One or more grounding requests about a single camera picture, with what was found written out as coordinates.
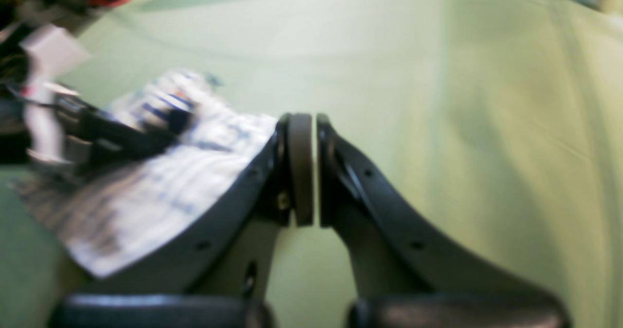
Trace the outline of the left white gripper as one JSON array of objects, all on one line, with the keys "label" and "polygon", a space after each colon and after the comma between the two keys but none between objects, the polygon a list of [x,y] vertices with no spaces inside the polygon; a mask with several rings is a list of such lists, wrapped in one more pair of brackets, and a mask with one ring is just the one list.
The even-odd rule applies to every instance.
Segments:
[{"label": "left white gripper", "polygon": [[28,59],[20,97],[25,100],[23,117],[32,140],[28,153],[34,159],[62,164],[63,151],[71,163],[145,159],[171,146],[191,120],[189,111],[172,109],[163,115],[164,124],[134,128],[78,97],[59,97],[59,124],[53,111],[55,81],[91,55],[67,29],[53,24],[35,30],[20,48]]}]

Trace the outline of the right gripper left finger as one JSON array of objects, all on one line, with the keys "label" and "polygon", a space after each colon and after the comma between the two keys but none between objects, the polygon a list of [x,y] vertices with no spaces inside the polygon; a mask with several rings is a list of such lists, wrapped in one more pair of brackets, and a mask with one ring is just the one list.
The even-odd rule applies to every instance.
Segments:
[{"label": "right gripper left finger", "polygon": [[275,242],[314,220],[313,123],[283,115],[262,151],[189,228],[62,300],[51,328],[275,328],[264,297]]}]

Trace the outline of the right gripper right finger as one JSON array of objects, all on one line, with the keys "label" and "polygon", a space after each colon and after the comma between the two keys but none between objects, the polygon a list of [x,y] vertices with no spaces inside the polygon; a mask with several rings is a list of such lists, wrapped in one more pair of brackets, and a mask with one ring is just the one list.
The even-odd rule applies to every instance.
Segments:
[{"label": "right gripper right finger", "polygon": [[347,328],[570,328],[563,302],[428,222],[316,118],[320,223],[343,241],[357,297]]}]

